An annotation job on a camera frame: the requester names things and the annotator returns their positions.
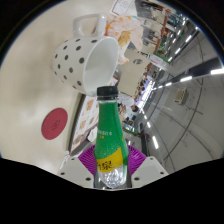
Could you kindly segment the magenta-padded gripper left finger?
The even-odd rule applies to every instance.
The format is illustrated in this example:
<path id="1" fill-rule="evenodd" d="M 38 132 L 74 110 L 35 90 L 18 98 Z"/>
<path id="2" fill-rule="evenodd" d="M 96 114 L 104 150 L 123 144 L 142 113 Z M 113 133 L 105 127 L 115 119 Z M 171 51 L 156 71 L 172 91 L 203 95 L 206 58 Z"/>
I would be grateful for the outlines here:
<path id="1" fill-rule="evenodd" d="M 79 156 L 69 157 L 57 175 L 78 186 L 93 188 L 97 170 L 94 148 L 95 146 L 91 146 Z"/>

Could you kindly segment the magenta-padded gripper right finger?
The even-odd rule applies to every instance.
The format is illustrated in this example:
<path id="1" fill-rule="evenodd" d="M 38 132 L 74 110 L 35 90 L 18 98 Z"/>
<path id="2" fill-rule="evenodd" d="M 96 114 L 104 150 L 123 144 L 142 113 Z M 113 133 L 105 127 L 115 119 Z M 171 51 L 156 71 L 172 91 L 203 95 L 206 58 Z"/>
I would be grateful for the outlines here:
<path id="1" fill-rule="evenodd" d="M 140 188 L 168 175 L 154 156 L 146 157 L 133 146 L 129 146 L 128 171 L 133 188 Z"/>

